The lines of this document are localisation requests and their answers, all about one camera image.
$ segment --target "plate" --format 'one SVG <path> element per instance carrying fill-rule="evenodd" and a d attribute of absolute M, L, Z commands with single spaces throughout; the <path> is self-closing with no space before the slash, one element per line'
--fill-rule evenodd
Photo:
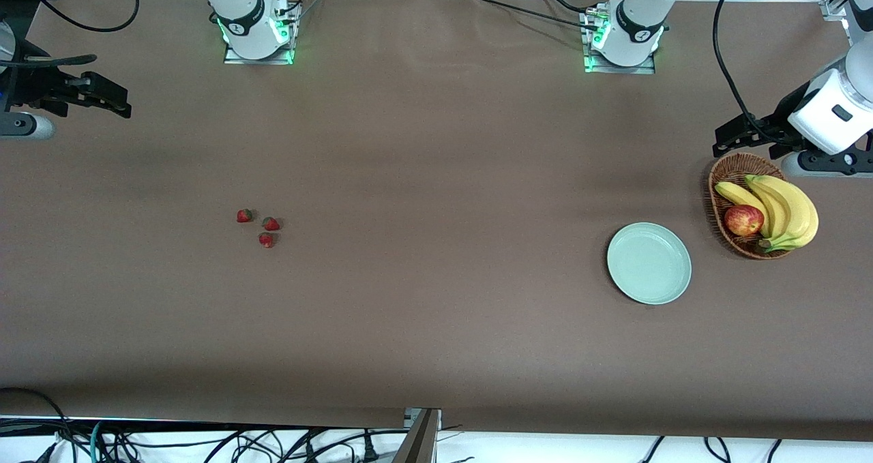
<path fill-rule="evenodd" d="M 659 224 L 621 228 L 607 251 L 615 286 L 634 301 L 663 305 L 679 298 L 692 281 L 692 258 L 676 234 Z"/>

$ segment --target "strawberry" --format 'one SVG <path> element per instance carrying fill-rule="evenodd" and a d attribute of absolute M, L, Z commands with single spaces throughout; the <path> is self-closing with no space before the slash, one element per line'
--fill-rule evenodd
<path fill-rule="evenodd" d="M 261 233 L 258 235 L 258 242 L 261 243 L 264 248 L 272 248 L 273 236 L 271 233 Z"/>
<path fill-rule="evenodd" d="M 264 218 L 264 222 L 261 223 L 261 226 L 264 226 L 264 229 L 268 230 L 268 232 L 277 232 L 281 228 L 281 226 L 278 226 L 278 221 L 271 217 Z"/>
<path fill-rule="evenodd" d="M 250 223 L 252 221 L 251 209 L 240 209 L 237 211 L 237 223 Z"/>

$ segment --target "wicker basket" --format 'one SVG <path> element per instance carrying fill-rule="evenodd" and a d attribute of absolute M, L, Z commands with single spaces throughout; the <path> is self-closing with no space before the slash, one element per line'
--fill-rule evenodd
<path fill-rule="evenodd" d="M 758 240 L 761 240 L 760 235 L 755 234 L 750 237 L 739 237 L 731 233 L 730 230 L 727 229 L 727 226 L 724 225 L 724 212 L 726 212 L 733 204 L 731 204 L 729 200 L 723 198 L 723 196 L 718 195 L 718 192 L 715 192 L 715 184 L 720 181 L 732 181 L 740 187 L 749 190 L 749 187 L 745 184 L 746 175 L 769 175 L 771 177 L 782 178 L 782 180 L 785 180 L 785 175 L 782 174 L 782 171 L 780 171 L 779 168 L 776 168 L 773 164 L 760 156 L 752 155 L 752 153 L 734 153 L 733 155 L 724 156 L 718 160 L 712 167 L 712 170 L 710 170 L 707 184 L 707 190 L 712 204 L 710 221 L 714 226 L 717 226 L 718 232 L 721 233 L 724 241 L 744 257 L 757 258 L 760 260 L 784 257 L 789 254 L 789 251 L 777 250 L 765 254 L 764 250 L 758 246 Z"/>

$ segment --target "teal cable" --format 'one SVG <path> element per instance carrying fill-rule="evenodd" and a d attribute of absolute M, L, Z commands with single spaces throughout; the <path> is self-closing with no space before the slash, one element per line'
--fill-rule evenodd
<path fill-rule="evenodd" d="M 100 431 L 102 420 L 94 424 L 94 429 L 91 431 L 91 463 L 97 463 L 97 432 Z"/>

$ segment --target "plate rim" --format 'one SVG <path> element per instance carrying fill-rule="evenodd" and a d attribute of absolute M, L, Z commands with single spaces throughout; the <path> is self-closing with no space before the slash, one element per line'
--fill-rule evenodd
<path fill-rule="evenodd" d="M 619 237 L 624 236 L 628 233 L 632 233 L 633 229 L 629 230 L 629 228 L 635 228 L 635 227 L 645 227 L 645 228 L 649 228 L 649 229 L 654 228 L 655 230 L 658 230 L 659 232 L 662 232 L 662 233 L 666 232 L 666 233 L 668 233 L 668 235 L 673 236 L 677 240 L 677 242 L 679 242 L 679 245 L 682 246 L 681 250 L 683 250 L 684 253 L 682 254 L 682 252 L 680 252 L 680 255 L 683 255 L 683 261 L 685 261 L 688 265 L 688 280 L 686 280 L 685 284 L 683 284 L 683 286 L 680 288 L 680 290 L 676 294 L 676 296 L 674 296 L 673 298 L 667 299 L 667 301 L 651 302 L 651 301 L 645 301 L 645 299 L 635 298 L 633 295 L 630 295 L 630 293 L 628 293 L 624 289 L 624 287 L 621 287 L 620 283 L 618 283 L 617 280 L 615 280 L 615 275 L 613 273 L 613 267 L 612 267 L 611 261 L 609 259 L 612 252 L 613 252 L 615 240 L 619 239 Z M 620 230 L 615 232 L 615 234 L 612 236 L 612 239 L 609 240 L 609 246 L 607 247 L 607 269 L 609 270 L 610 279 L 612 279 L 613 284 L 615 284 L 615 286 L 618 287 L 618 289 L 621 291 L 621 293 L 623 293 L 625 296 L 629 297 L 630 299 L 633 299 L 633 301 L 636 301 L 638 303 L 645 304 L 645 305 L 665 305 L 665 304 L 668 304 L 670 302 L 676 301 L 676 299 L 679 299 L 680 296 L 682 296 L 686 292 L 686 290 L 688 290 L 688 286 L 690 285 L 690 283 L 692 283 L 692 276 L 693 276 L 692 255 L 688 252 L 688 248 L 687 248 L 687 246 L 685 246 L 685 242 L 683 242 L 682 239 L 679 237 L 679 235 L 674 233 L 670 228 L 667 228 L 666 226 L 661 226 L 661 224 L 658 224 L 658 223 L 651 223 L 648 221 L 639 221 L 637 223 L 627 224 L 627 226 L 623 226 L 623 227 L 621 227 Z"/>

